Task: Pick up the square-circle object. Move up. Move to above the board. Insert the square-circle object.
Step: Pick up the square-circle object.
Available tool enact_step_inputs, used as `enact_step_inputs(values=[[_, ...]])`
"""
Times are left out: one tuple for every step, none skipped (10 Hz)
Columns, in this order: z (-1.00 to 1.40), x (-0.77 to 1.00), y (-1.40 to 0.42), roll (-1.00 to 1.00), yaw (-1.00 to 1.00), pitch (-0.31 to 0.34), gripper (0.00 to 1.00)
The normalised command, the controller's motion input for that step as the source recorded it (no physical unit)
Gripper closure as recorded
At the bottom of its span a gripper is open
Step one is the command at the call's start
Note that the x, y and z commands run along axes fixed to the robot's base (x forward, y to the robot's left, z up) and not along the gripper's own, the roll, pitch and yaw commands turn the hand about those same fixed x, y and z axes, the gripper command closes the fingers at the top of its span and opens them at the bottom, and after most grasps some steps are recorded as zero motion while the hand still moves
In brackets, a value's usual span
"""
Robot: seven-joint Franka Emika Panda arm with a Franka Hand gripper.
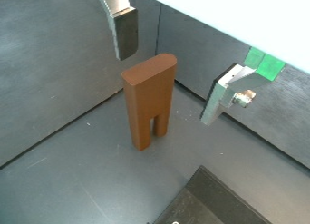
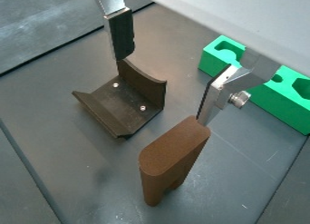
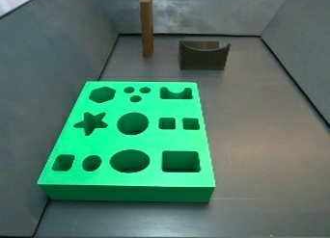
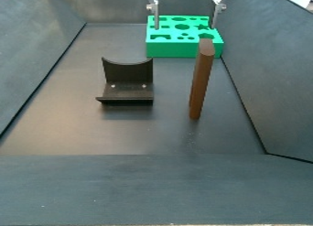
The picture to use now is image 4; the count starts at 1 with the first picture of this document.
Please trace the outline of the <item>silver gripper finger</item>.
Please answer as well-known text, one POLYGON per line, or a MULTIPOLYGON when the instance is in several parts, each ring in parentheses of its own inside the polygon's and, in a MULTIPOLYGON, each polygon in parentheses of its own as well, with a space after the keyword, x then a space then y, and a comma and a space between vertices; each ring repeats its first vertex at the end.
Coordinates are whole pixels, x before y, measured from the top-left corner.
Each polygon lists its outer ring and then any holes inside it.
POLYGON ((217 26, 218 15, 226 9, 225 2, 226 2, 226 0, 213 0, 214 10, 213 10, 213 16, 212 16, 212 22, 210 22, 212 28, 214 28, 217 26))
POLYGON ((159 29, 159 1, 149 0, 147 9, 154 15, 154 28, 159 29))

